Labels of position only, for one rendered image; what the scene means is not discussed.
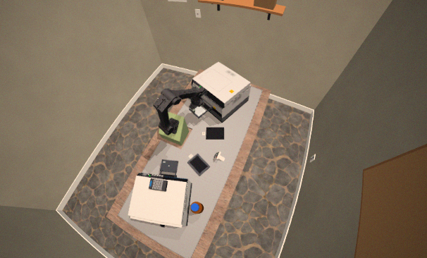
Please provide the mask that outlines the white multiwell plate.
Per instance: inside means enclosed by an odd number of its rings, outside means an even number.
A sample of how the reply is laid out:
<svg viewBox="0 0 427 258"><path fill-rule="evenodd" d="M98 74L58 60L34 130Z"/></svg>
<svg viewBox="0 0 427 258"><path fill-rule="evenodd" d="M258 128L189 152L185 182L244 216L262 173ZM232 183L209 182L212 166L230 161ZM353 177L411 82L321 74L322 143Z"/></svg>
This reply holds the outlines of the white multiwell plate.
<svg viewBox="0 0 427 258"><path fill-rule="evenodd" d="M197 107L197 108L195 108L195 113L198 115L198 116L200 116L200 115L202 115L204 112L206 112L202 107Z"/></svg>

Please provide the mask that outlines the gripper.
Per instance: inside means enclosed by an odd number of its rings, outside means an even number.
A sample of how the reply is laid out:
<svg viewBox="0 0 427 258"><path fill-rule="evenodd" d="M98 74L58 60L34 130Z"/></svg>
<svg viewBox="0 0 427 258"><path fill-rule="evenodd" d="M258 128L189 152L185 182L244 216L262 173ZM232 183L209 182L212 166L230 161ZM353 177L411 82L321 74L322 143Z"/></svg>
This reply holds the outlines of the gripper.
<svg viewBox="0 0 427 258"><path fill-rule="evenodd" d="M190 104L190 108L191 108L191 110L195 113L195 108L197 108L197 107L203 107L203 105L205 104L205 102L203 101L203 100L201 100L201 99L199 99L199 101L197 101L197 102L195 102L195 101L193 101L194 102L194 105L191 103Z"/></svg>

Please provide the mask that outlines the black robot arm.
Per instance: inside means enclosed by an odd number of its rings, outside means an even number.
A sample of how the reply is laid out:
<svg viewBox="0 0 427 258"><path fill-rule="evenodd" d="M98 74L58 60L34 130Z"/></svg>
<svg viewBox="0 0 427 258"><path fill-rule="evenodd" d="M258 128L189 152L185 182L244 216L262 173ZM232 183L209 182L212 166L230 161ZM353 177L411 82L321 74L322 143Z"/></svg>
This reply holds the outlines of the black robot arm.
<svg viewBox="0 0 427 258"><path fill-rule="evenodd" d="M176 134L178 129L179 121L174 118L168 117L168 108L172 105L179 104L181 99L189 98L194 105L194 102L199 101L199 98L206 92L206 89L201 87L193 87L187 90L170 90L163 89L161 91L161 96L154 102L154 107L158 111L160 122L159 128L165 132L165 134L170 135L171 133ZM196 97L196 98L193 98ZM198 97L198 98L197 98ZM193 100L192 100L193 98ZM166 101L166 102L165 102Z"/></svg>

